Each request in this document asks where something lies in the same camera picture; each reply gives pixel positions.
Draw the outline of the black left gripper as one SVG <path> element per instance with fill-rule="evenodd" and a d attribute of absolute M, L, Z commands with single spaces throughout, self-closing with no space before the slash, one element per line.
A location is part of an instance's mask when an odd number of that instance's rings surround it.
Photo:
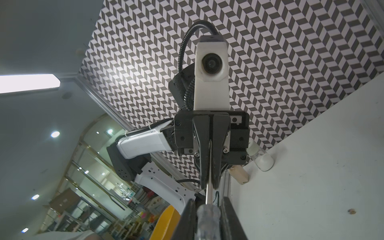
<path fill-rule="evenodd" d="M 213 116 L 213 131 L 209 116 Z M 249 122 L 249 114 L 241 111 L 179 111 L 175 115 L 177 152 L 180 156 L 194 156 L 195 165 L 200 165 L 200 180 L 204 189 L 208 188 L 211 179 L 213 186 L 220 185 L 221 162 L 222 165 L 246 163 Z"/>

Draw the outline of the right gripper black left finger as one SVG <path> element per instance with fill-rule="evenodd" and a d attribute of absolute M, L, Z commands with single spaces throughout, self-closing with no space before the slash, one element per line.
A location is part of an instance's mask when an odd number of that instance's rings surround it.
<path fill-rule="evenodd" d="M 181 215 L 171 240 L 194 240 L 197 226 L 195 201 L 190 199 Z"/>

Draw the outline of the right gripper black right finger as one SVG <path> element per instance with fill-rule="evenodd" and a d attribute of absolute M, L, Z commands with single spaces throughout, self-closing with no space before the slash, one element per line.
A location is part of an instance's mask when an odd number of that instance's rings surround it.
<path fill-rule="evenodd" d="M 247 236 L 228 197 L 223 197 L 220 204 L 221 239 L 247 240 Z"/>

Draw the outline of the clear-handled screwdriver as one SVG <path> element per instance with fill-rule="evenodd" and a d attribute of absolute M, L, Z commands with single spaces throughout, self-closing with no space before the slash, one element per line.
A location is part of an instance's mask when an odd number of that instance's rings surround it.
<path fill-rule="evenodd" d="M 197 230 L 195 240 L 220 240 L 220 217 L 221 212 L 218 206 L 214 205 L 214 185 L 212 173 L 212 143 L 209 145 L 209 172 L 206 184 L 206 201 L 197 210 Z"/>

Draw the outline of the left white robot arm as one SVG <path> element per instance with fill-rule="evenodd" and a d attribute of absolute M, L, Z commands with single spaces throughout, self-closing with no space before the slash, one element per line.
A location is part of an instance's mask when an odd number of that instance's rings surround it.
<path fill-rule="evenodd" d="M 187 30 L 177 69 L 169 82 L 176 115 L 118 137 L 107 152 L 122 180 L 152 190 L 182 213 L 189 202 L 214 203 L 222 173 L 246 162 L 250 116 L 231 110 L 228 44 L 213 24 L 200 20 Z M 152 161 L 156 152 L 192 156 L 205 195 L 161 171 Z"/>

